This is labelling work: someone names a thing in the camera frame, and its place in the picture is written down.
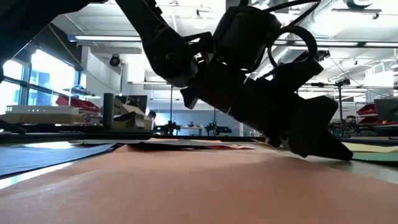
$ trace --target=fluorescent light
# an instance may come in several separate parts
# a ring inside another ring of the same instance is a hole
[[[138,36],[112,36],[112,35],[69,35],[70,41],[126,41],[126,42],[137,42],[141,41],[141,38]]]
[[[367,47],[394,47],[398,48],[398,42],[369,42],[366,43]]]
[[[350,14],[378,14],[380,12],[382,12],[381,9],[361,9],[361,10],[357,10],[357,9],[331,9],[332,12],[345,12],[345,13],[350,13]]]
[[[154,101],[170,101],[170,99],[167,99],[167,98],[151,98],[150,100],[154,100]],[[181,98],[174,98],[172,101],[181,101],[181,102],[184,102],[184,99],[181,99]],[[204,103],[204,101],[198,100],[197,103]]]
[[[128,82],[128,84],[136,84],[136,85],[169,85],[167,82]]]
[[[275,45],[286,45],[287,40],[275,40]]]
[[[289,47],[290,50],[308,50],[305,46],[291,46]],[[327,47],[319,47],[318,50],[329,50]]]
[[[319,46],[353,47],[357,46],[358,42],[317,41],[317,44]]]

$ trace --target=camera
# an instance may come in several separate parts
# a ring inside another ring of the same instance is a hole
[[[112,55],[111,60],[109,61],[109,64],[112,67],[117,67],[120,65],[120,56],[119,55]]]

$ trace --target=cardboard box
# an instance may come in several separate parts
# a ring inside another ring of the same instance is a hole
[[[113,119],[114,128],[145,129],[144,115],[131,112]]]
[[[152,120],[145,116],[138,107],[122,103],[120,100],[114,100],[114,115],[120,115],[113,119],[115,128],[136,128],[152,130]]]

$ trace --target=machine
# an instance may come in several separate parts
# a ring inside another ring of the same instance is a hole
[[[221,133],[232,133],[232,130],[229,127],[226,126],[218,126],[217,122],[214,121],[210,124],[208,124],[206,127],[206,132],[207,132],[207,136],[210,135],[210,132],[213,133],[214,136],[219,136]]]
[[[17,0],[0,17],[0,63],[18,53],[55,16],[78,11],[91,2],[101,1]],[[225,12],[214,35],[205,32],[188,37],[167,25],[154,0],[116,2],[139,33],[155,73],[183,88],[186,107],[193,108],[201,99],[258,130],[269,144],[283,144],[303,157],[351,159],[352,152],[328,132],[337,103],[325,96],[305,100],[295,93],[323,70],[316,60],[315,38],[296,26],[320,0],[290,1],[264,10],[241,0]],[[285,27],[271,14],[308,2],[315,4]],[[293,33],[306,43],[307,58],[282,65],[275,62],[271,47],[284,33]],[[274,69],[257,80],[248,78],[247,74],[262,62],[266,50]]]

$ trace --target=cable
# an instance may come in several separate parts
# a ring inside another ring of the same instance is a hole
[[[279,4],[277,6],[270,7],[268,9],[263,9],[263,11],[274,12],[276,10],[283,9],[283,8],[286,8],[286,7],[298,6],[298,5],[305,4],[305,3],[310,3],[310,2],[320,2],[320,0],[296,0],[296,1],[291,1],[291,2],[287,2],[287,3]]]
[[[311,6],[311,8],[309,8],[307,11],[305,11],[303,14],[299,15],[295,20],[293,20],[289,25],[287,26],[294,26],[296,25],[298,22],[300,22],[302,19],[304,19],[305,17],[307,17],[309,14],[311,14],[311,12],[313,12],[318,6],[319,4],[321,4],[321,1],[318,1],[317,3],[315,3],[313,6]]]
[[[377,94],[377,95],[381,95],[381,96],[384,96],[384,97],[394,97],[394,95],[388,95],[388,96],[386,96],[386,95],[383,95],[383,94],[381,94],[381,93],[378,93],[378,92],[375,92],[375,91],[373,91],[373,90],[370,90],[369,88],[366,88],[366,87],[364,87],[362,84],[360,84],[359,82],[357,82],[356,80],[354,80],[353,78],[351,78],[348,74],[347,74],[347,72],[345,72],[340,66],[338,66],[338,64],[333,60],[333,58],[331,58],[331,57],[329,57],[330,58],[330,60],[338,67],[338,69],[340,69],[340,71],[341,72],[343,72],[350,80],[352,80],[352,81],[354,81],[356,84],[358,84],[358,85],[360,85],[360,86],[362,86],[364,89],[366,89],[367,91],[370,91],[370,92],[372,92],[372,93],[375,93],[375,94]]]
[[[83,65],[79,62],[79,60],[77,60],[75,58],[75,56],[72,54],[72,52],[70,52],[70,50],[68,49],[68,47],[63,43],[63,41],[61,40],[61,38],[58,36],[58,34],[52,29],[51,25],[47,25],[50,30],[53,32],[53,34],[55,35],[55,37],[59,40],[59,42],[62,44],[62,46],[65,48],[65,50],[67,50],[67,52],[70,54],[70,56],[77,62],[77,64],[79,64],[82,68]],[[110,86],[108,86],[107,84],[103,83],[101,80],[99,80],[97,77],[95,77],[93,74],[91,74],[89,71],[86,70],[86,72],[91,75],[95,80],[99,81],[100,83],[102,83],[104,86],[110,88],[111,90],[115,91],[115,93],[119,93],[119,91],[116,91],[114,88],[111,88]]]

